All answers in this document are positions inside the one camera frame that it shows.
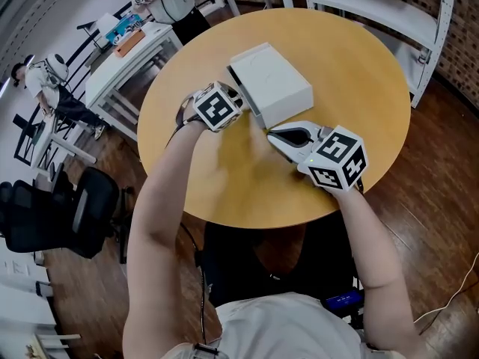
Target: wooden floor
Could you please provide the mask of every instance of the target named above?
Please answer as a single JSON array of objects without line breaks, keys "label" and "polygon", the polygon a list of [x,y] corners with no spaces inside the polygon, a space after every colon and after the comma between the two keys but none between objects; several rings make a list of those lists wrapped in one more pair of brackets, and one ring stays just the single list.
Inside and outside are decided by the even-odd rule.
[{"label": "wooden floor", "polygon": [[[212,23],[230,16],[226,10],[212,15]],[[123,87],[141,105],[149,82],[139,76]],[[115,131],[99,141],[83,140],[98,156],[96,167],[110,174],[119,186],[138,193],[146,174],[135,145]],[[458,290],[479,251],[479,119],[437,82],[431,82],[411,125],[397,161],[366,198],[391,231],[403,261],[415,317],[443,306]],[[69,160],[67,171],[76,181],[85,166]],[[185,215],[183,221],[202,245],[203,222]],[[271,230],[257,253],[273,271],[285,272],[297,260],[302,228]],[[98,353],[113,358],[121,350],[123,324],[128,312],[124,268],[117,245],[108,240],[103,251],[84,260],[67,250],[50,251],[46,264],[54,287],[54,304],[65,334],[81,334],[72,356],[91,358]],[[186,299],[185,339],[200,339],[200,277],[193,264],[193,248],[179,232],[177,256]],[[479,266],[465,288],[478,282]],[[479,286],[458,295],[451,306],[424,332],[431,358],[479,358]],[[434,316],[424,318],[423,329]],[[207,337],[221,333],[214,309],[207,305]]]}]

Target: white wall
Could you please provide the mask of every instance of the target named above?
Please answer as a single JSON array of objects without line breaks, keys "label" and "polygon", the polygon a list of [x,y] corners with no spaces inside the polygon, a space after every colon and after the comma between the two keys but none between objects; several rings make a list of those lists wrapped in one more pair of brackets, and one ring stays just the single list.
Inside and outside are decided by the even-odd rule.
[{"label": "white wall", "polygon": [[[24,42],[16,62],[23,61],[30,54],[35,55],[34,61],[41,60],[52,52],[68,59],[87,38],[83,30],[76,29],[78,25],[99,19],[106,12],[115,13],[128,1],[59,0]],[[88,49],[91,51],[93,45],[90,45]],[[71,72],[86,58],[88,49],[70,67]],[[85,74],[83,70],[78,73],[79,79]],[[72,88],[77,81],[70,83]],[[30,167],[13,159],[21,130],[12,123],[15,114],[20,114],[28,120],[35,106],[36,102],[28,91],[14,88],[11,82],[0,99],[0,182],[15,180],[30,182],[35,176]]]}]

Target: round wooden table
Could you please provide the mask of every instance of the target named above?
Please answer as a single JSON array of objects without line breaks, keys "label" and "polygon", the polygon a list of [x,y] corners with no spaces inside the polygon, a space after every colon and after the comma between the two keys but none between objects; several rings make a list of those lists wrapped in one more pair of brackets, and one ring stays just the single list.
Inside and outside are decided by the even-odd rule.
[{"label": "round wooden table", "polygon": [[[309,120],[363,137],[371,188],[391,167],[409,127],[409,91],[400,65],[360,25],[306,9],[262,10],[223,22],[196,37],[161,70],[144,99],[138,148],[148,172],[175,129],[183,98],[210,82],[234,86],[229,60],[268,42],[313,86],[314,107],[288,121]],[[242,228],[301,224],[337,209],[276,152],[246,112],[218,134],[204,132],[193,156],[185,211]]]}]

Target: black pants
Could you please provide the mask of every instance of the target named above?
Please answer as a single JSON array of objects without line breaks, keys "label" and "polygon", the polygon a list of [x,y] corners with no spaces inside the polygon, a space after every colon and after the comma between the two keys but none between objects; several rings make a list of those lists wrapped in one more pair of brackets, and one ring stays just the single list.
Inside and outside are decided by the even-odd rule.
[{"label": "black pants", "polygon": [[341,212],[308,224],[296,267],[279,280],[257,258],[251,233],[260,231],[206,225],[203,268],[213,306],[284,292],[323,300],[351,290],[356,267]]},{"label": "black pants", "polygon": [[60,101],[56,108],[58,113],[64,115],[69,120],[82,121],[95,128],[106,125],[95,113],[86,109],[83,102],[73,97],[66,88],[59,86],[58,89],[60,90]]},{"label": "black pants", "polygon": [[183,45],[186,45],[199,34],[202,34],[211,28],[208,21],[196,7],[181,20],[174,22],[171,26]]}]

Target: brick wall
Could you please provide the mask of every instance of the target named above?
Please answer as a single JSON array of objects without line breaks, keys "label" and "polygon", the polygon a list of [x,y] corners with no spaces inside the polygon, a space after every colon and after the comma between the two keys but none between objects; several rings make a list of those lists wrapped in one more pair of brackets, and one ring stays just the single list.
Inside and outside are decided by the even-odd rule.
[{"label": "brick wall", "polygon": [[[437,17],[441,0],[403,0]],[[281,0],[272,0],[282,4]],[[295,7],[305,7],[305,0],[294,0]],[[479,0],[455,0],[452,20],[436,70],[479,108]],[[369,25],[401,37],[419,48],[410,39],[377,23]]]}]

